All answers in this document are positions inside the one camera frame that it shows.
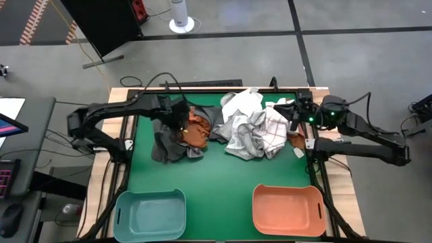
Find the wooden table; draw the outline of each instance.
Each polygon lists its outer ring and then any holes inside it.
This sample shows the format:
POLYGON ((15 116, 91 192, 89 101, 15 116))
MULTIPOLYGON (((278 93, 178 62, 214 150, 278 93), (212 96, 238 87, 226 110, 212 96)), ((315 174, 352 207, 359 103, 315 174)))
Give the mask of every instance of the wooden table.
MULTIPOLYGON (((247 87, 182 87, 182 90, 211 90, 211 89, 230 89, 230 90, 241 90, 246 89, 247 87)), ((279 89, 296 89, 296 88, 306 88, 306 87, 279 87, 279 89)), ((273 89, 272 87, 260 87, 260 90, 269 90, 273 89)), ((111 90, 111 94, 109 96, 109 102, 121 102, 127 99, 129 88, 113 88, 111 90)), ((148 90, 160 90, 163 91, 165 88, 148 88, 148 90)), ((310 88, 313 93, 314 102, 320 104, 325 95, 329 94, 328 88, 314 87, 310 88)), ((128 118, 128 126, 126 128, 126 138, 131 136, 132 131, 132 117, 128 118)), ((102 131, 106 134, 110 135, 113 138, 118 138, 120 135, 120 129, 122 126, 123 118, 113 118, 106 119, 103 122, 102 131)), ((326 138, 339 138, 340 134, 337 130, 332 131, 324 131, 320 132, 319 136, 326 138)), ((346 156, 336 155, 333 156, 336 159, 342 161, 346 165, 348 165, 346 156)), ((94 159, 93 169, 90 177, 90 181, 88 183, 88 208, 82 212, 82 215, 87 213, 86 221, 84 223, 84 228, 80 236, 83 236, 90 227, 95 223, 97 219, 97 211, 100 207, 99 214, 102 213, 103 209, 106 206, 108 191, 111 183, 111 176, 113 173, 114 164, 108 164, 108 171, 105 177, 105 181, 103 182, 103 174, 105 171, 105 167, 107 166, 107 162, 109 160, 108 152, 98 153, 94 159), (102 193, 102 201, 99 204, 99 199, 102 193)), ((329 178, 331 194, 333 197, 333 203, 341 213, 342 217, 349 223, 354 231, 359 233, 360 235, 365 235, 365 229, 363 227, 362 218, 360 215, 360 210, 358 208, 356 193, 354 191, 354 187, 352 185, 352 180, 350 177, 350 173, 346 168, 343 168, 341 165, 337 163, 332 163, 331 160, 325 163, 327 169, 327 175, 329 178)), ((117 187, 119 186, 122 178, 123 178, 123 170, 124 167, 120 167, 120 173, 117 180, 117 187)), ((80 226, 81 228, 84 221, 84 217, 81 217, 80 226)), ((111 215, 108 237, 113 237, 113 214, 111 215)), ((327 224, 327 233, 331 235, 331 226, 327 224)))

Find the orange striped tape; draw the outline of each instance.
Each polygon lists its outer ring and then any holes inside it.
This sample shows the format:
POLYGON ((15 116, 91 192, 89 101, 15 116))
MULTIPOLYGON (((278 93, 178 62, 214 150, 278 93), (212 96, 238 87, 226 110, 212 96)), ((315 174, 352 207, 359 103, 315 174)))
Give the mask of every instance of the orange striped tape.
POLYGON ((22 31, 20 45, 29 45, 32 42, 34 31, 39 25, 39 21, 42 18, 45 8, 47 8, 48 1, 49 0, 36 0, 32 13, 28 17, 26 27, 24 27, 22 31))
POLYGON ((70 44, 72 42, 72 39, 75 38, 74 33, 76 30, 76 23, 75 20, 72 21, 72 24, 69 27, 69 32, 67 33, 66 37, 66 44, 70 44))
POLYGON ((0 10, 3 7, 3 5, 5 5, 6 0, 0 0, 0 10))

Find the green table surface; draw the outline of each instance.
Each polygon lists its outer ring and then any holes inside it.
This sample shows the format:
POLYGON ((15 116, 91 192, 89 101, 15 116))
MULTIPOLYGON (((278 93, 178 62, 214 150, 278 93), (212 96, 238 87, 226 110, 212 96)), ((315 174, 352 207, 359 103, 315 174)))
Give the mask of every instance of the green table surface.
MULTIPOLYGON (((265 101, 295 99, 294 93, 263 94, 265 101)), ((200 105, 220 105, 219 93, 186 94, 200 105)), ((140 117, 128 190, 132 192, 170 191, 178 188, 186 195, 186 231, 181 240, 292 240, 299 237, 268 236, 252 221, 252 193, 259 184, 268 186, 309 186, 306 159, 286 146, 272 159, 244 161, 227 154, 226 144, 209 142, 202 159, 184 158, 163 164, 151 159, 153 129, 148 118, 140 117)))

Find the white lamp base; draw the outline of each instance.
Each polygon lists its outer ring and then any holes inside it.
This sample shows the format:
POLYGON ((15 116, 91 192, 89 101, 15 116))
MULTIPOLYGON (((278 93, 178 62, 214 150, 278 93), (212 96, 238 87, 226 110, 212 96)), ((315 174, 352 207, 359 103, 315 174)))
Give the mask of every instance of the white lamp base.
POLYGON ((188 17, 188 24, 185 26, 176 26, 174 23, 174 20, 171 20, 169 22, 169 28, 172 32, 177 34, 185 34, 187 32, 190 32, 195 26, 195 21, 191 17, 188 17))

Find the concrete floor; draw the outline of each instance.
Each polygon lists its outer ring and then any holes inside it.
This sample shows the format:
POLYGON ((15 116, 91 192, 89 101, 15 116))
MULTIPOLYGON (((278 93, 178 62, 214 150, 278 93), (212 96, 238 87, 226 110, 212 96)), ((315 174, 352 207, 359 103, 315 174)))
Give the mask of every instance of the concrete floor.
MULTIPOLYGON (((432 3, 427 0, 301 0, 295 4, 303 30, 432 26, 432 3)), ((146 6, 157 11, 166 7, 155 0, 147 0, 146 6)), ((294 29, 285 0, 189 0, 188 9, 202 21, 201 33, 294 29)), ((157 17, 142 29, 146 35, 171 34, 167 23, 157 17)), ((432 31, 308 35, 304 41, 317 86, 328 86, 333 94, 347 100, 372 91, 371 120, 376 126, 399 130, 400 122, 408 117, 406 107, 432 93, 432 31)), ((84 48, 95 57, 89 44, 84 48)), ((126 75, 145 82, 159 72, 171 72, 180 82, 241 78, 245 86, 266 86, 277 76, 283 86, 307 85, 295 36, 140 41, 128 43, 109 56, 117 54, 126 58, 101 66, 105 73, 102 78, 94 68, 81 68, 89 60, 77 45, 0 47, 0 61, 11 67, 9 79, 0 82, 0 95, 105 102, 106 84, 119 86, 118 80, 126 75)), ((365 115, 365 106, 365 102, 359 103, 352 110, 365 115)), ((65 116, 74 108, 56 105, 50 128, 65 132, 65 116)), ((430 242, 431 142, 432 138, 422 134, 410 140, 412 163, 406 167, 348 158, 370 238, 430 242)), ((55 144, 45 146, 67 152, 55 144)), ((46 154, 40 163, 46 159, 53 159, 53 166, 91 163, 46 154)), ((67 240, 74 231, 50 227, 40 242, 67 240)))

